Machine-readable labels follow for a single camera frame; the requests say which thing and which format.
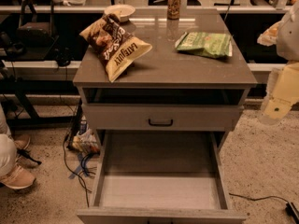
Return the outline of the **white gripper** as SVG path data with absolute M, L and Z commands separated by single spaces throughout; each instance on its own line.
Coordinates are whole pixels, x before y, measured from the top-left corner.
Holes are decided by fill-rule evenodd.
M 288 62 L 279 71 L 271 96 L 274 99 L 263 99 L 259 116 L 259 121 L 266 125 L 281 122 L 291 110 L 290 105 L 299 101 L 299 62 Z

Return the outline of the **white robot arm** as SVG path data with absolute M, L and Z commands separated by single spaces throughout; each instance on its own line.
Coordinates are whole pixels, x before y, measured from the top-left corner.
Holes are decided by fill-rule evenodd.
M 264 31 L 257 42 L 264 46 L 275 45 L 278 56 L 287 61 L 283 68 L 270 72 L 261 105 L 260 122 L 273 125 L 299 102 L 299 3 L 292 5 L 280 21 Z

